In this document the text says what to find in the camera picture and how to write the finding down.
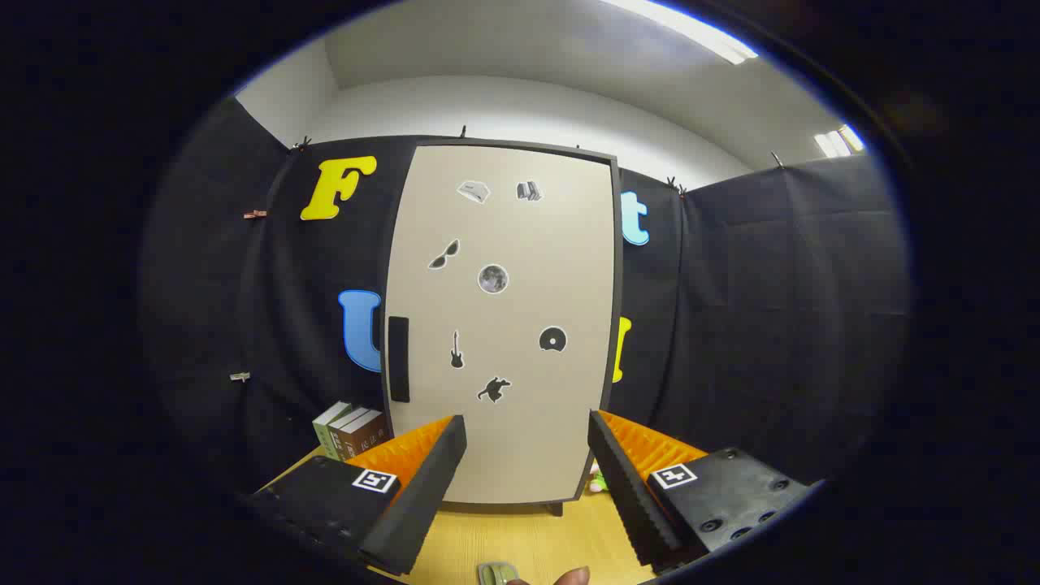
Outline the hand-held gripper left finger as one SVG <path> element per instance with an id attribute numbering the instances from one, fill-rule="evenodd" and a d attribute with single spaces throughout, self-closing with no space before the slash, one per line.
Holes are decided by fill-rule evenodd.
<path id="1" fill-rule="evenodd" d="M 276 531 L 350 570 L 411 573 L 467 448 L 445 416 L 342 462 L 305 459 L 244 499 Z"/>

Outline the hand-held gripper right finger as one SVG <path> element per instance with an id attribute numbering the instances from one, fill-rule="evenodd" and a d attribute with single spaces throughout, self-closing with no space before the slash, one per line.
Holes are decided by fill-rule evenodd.
<path id="1" fill-rule="evenodd" d="M 740 448 L 707 453 L 604 410 L 588 447 L 642 566 L 678 569 L 765 528 L 813 495 Z"/>

